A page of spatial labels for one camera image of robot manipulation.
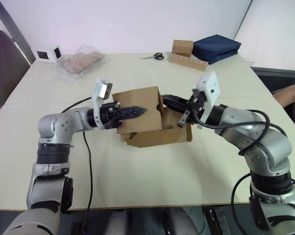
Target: tabletop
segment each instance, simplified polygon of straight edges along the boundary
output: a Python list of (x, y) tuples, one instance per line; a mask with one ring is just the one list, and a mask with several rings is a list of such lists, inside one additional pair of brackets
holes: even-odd
[[(57, 66), (34, 62), (20, 81), (6, 104), (39, 104), (76, 102), (91, 96), (97, 77), (113, 83), (113, 93), (131, 89), (158, 86), (161, 94), (174, 94), (189, 98), (191, 87), (204, 72), (164, 60), (146, 59), (144, 54), (110, 54), (89, 74), (68, 85), (56, 76)], [(220, 97), (271, 96), (263, 83), (240, 55), (209, 65), (221, 87)]]
[[(295, 125), (272, 97), (220, 98), (219, 103), (263, 110), (272, 123), (280, 125), (293, 147), (290, 161), (295, 178)], [(0, 209), (26, 209), (39, 138), (37, 122), (70, 104), (6, 104), (1, 108)], [(236, 181), (249, 172), (244, 158), (213, 130), (193, 126), (192, 131), (192, 142), (148, 148), (126, 145), (114, 129), (87, 132), (94, 173), (91, 208), (229, 203)], [(90, 193), (88, 155), (82, 133), (74, 135), (72, 145), (68, 174), (74, 179), (71, 209), (81, 209), (87, 207)], [(247, 179), (239, 186), (235, 202), (247, 202), (248, 197)]]

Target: wooden block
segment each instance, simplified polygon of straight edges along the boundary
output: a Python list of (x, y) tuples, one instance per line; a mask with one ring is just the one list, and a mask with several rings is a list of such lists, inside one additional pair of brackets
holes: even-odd
[(201, 71), (205, 71), (208, 65), (208, 62), (206, 61), (192, 59), (190, 57), (176, 54), (170, 54), (168, 61), (174, 64), (183, 65)]
[(193, 42), (186, 40), (174, 40), (172, 54), (190, 57), (192, 55)]

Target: navy blue fabric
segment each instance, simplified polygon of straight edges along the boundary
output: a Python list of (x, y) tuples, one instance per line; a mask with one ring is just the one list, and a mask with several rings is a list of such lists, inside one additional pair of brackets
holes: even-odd
[(213, 64), (237, 54), (240, 45), (241, 43), (216, 34), (194, 42), (192, 54), (200, 60)]

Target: white box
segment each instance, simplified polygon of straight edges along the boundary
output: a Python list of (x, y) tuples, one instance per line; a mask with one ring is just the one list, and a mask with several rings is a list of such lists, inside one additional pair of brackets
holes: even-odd
[(37, 46), (31, 50), (36, 60), (41, 62), (56, 63), (63, 56), (59, 46)]

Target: cardboard box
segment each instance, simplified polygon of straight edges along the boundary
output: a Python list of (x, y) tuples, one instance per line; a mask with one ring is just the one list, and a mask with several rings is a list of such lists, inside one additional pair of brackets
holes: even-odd
[(113, 94), (120, 107), (139, 106), (147, 111), (141, 116), (124, 120), (117, 129), (118, 134), (162, 130), (163, 99), (158, 87), (148, 87)]
[(192, 55), (193, 42), (186, 40), (174, 40), (172, 45), (172, 54), (190, 57)]
[(208, 65), (208, 63), (205, 61), (192, 59), (190, 57), (176, 55), (176, 54), (170, 54), (168, 61), (174, 64), (183, 65), (183, 66), (201, 70), (201, 71), (205, 71)]
[(121, 139), (128, 145), (139, 148), (169, 143), (191, 142), (191, 125), (187, 123), (183, 128), (177, 126), (181, 116), (182, 114), (166, 107), (162, 116), (162, 130), (121, 134)]

